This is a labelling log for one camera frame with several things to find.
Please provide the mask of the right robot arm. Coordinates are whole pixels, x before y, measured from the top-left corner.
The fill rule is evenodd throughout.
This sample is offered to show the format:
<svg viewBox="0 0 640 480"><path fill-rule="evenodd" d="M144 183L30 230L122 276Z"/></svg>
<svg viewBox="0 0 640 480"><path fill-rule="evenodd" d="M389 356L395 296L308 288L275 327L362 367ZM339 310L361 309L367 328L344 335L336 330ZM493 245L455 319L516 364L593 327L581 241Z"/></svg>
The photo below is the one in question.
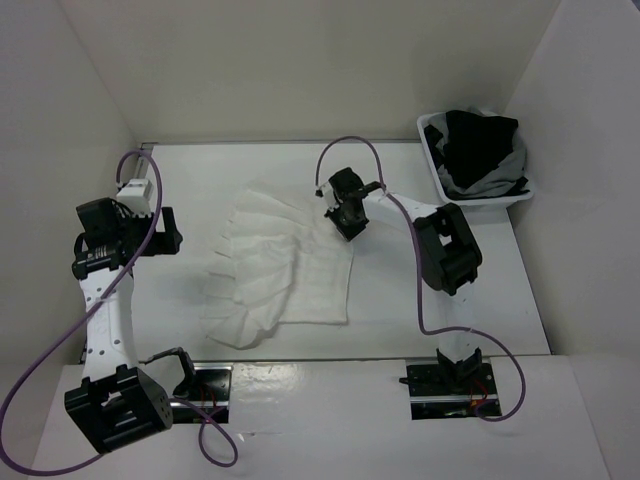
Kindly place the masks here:
<svg viewBox="0 0 640 480"><path fill-rule="evenodd" d="M438 342L438 381L450 393L468 386L482 364L481 349L470 340L473 284L483 257L460 209L398 196L379 181L364 183L349 167L315 187L326 202L325 217L347 242L371 220L408 234L415 258L416 313L420 332L443 335Z"/></svg>

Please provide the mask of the white pleated skirt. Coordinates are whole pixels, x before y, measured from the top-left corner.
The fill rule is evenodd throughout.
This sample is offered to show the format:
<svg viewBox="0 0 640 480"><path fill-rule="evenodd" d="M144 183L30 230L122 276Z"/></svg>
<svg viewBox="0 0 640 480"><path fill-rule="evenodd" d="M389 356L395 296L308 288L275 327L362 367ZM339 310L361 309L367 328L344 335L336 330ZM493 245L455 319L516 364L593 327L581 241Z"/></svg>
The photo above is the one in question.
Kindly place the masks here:
<svg viewBox="0 0 640 480"><path fill-rule="evenodd" d="M347 324L353 249L319 199L252 182L210 250L200 317L206 336L249 349L283 324Z"/></svg>

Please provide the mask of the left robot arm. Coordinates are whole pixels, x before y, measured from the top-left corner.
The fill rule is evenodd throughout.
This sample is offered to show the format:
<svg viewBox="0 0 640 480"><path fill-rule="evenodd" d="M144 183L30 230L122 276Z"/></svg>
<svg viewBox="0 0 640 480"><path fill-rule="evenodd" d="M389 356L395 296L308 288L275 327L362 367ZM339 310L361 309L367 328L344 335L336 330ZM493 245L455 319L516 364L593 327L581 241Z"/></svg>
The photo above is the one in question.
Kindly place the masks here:
<svg viewBox="0 0 640 480"><path fill-rule="evenodd" d="M140 217L102 198L76 212L83 230L74 244L72 273L90 317L81 384L66 392L64 406L93 448L107 454L171 428L166 391L184 400L198 390L198 373L181 364L167 370L164 389L140 368L134 341L130 265L137 255L177 254L182 236L170 207Z"/></svg>

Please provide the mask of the white plastic basket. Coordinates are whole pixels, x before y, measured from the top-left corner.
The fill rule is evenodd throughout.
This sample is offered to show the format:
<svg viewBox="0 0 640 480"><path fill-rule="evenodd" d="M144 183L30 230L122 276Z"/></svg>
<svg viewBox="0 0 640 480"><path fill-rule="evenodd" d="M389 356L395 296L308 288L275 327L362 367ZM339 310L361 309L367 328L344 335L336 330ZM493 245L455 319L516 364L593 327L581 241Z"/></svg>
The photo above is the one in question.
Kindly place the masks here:
<svg viewBox="0 0 640 480"><path fill-rule="evenodd" d="M419 138L422 144L422 148L424 151L426 164L433 178L436 192L443 203L454 203L459 205L461 208L467 208L467 209L495 210L495 209L508 208L517 202L527 201L533 198L536 190L536 186L533 180L528 175L525 175L525 177L528 179L528 182L525 185L524 192L519 195L491 197L491 198L474 198L474 199L463 199L463 200L450 198L445 192L444 187L440 181L439 175L437 173L436 165L432 158L432 155L426 140L426 136L424 134L424 129L427 127L429 119L433 116L438 116L438 115L440 115L440 112L427 113L427 114L421 115L416 120L416 126L418 130Z"/></svg>

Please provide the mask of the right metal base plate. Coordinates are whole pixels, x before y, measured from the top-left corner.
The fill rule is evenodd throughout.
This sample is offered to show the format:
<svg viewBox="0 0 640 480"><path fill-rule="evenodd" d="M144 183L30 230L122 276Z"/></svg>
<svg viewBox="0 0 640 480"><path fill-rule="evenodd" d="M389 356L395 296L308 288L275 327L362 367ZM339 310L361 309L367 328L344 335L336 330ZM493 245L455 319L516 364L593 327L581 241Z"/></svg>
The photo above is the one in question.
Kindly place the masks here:
<svg viewBox="0 0 640 480"><path fill-rule="evenodd" d="M470 378L453 385L435 360L407 361L399 382L407 387L413 420L476 417L476 409L490 418L502 415L491 364L483 362Z"/></svg>

